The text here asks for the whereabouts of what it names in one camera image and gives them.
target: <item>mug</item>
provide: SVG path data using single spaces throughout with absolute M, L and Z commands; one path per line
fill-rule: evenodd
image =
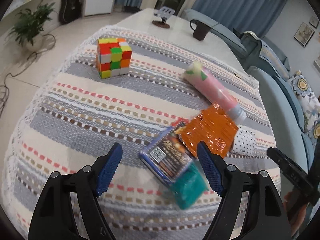
M 192 23 L 197 25 L 196 29 L 192 27 Z M 200 22 L 199 20 L 192 19 L 190 21 L 190 28 L 194 30 L 192 36 L 199 40 L 203 41 L 207 33 L 210 31 L 211 27 L 207 24 L 204 24 L 203 22 Z

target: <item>picture frame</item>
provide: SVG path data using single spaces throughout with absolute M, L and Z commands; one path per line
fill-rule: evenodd
M 311 16 L 309 23 L 311 24 L 311 26 L 317 28 L 319 24 L 319 20 L 316 17 Z
M 294 38 L 303 46 L 305 47 L 308 42 L 310 41 L 311 37 L 315 33 L 314 29 L 312 29 L 309 25 L 306 23 L 302 23 L 297 30 L 296 34 L 294 35 Z

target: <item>barcode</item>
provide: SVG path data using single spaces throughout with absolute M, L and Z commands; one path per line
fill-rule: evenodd
M 150 155 L 156 160 L 157 163 L 163 160 L 164 157 L 166 157 L 165 153 L 163 150 L 160 149 L 159 146 L 154 148 L 151 152 Z

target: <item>striped tablecloth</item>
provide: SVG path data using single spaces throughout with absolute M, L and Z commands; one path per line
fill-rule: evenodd
M 129 74 L 100 79 L 95 68 L 99 37 L 127 39 L 133 50 Z M 246 172 L 267 170 L 280 190 L 279 169 L 266 156 L 266 149 L 276 146 L 275 139 L 254 78 L 148 34 L 106 26 L 79 46 L 36 93 L 11 137 L 2 196 L 19 232 L 27 237 L 32 212 L 51 172 L 76 172 L 118 142 L 124 150 L 122 161 L 108 191 L 99 198 L 116 238 L 202 239 L 219 205 L 218 195 L 206 191 L 182 211 L 138 155 L 179 117 L 191 119 L 209 106 L 181 77 L 194 60 L 237 99 L 247 114 L 241 127 L 257 138 L 253 156 L 228 154 L 225 161 Z M 244 194 L 235 235 L 241 229 L 246 200 Z M 85 236 L 75 195 L 72 203 L 79 232 Z

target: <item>rubik's cube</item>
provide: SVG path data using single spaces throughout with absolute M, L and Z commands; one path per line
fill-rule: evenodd
M 132 50 L 126 39 L 98 40 L 97 69 L 102 79 L 129 73 Z

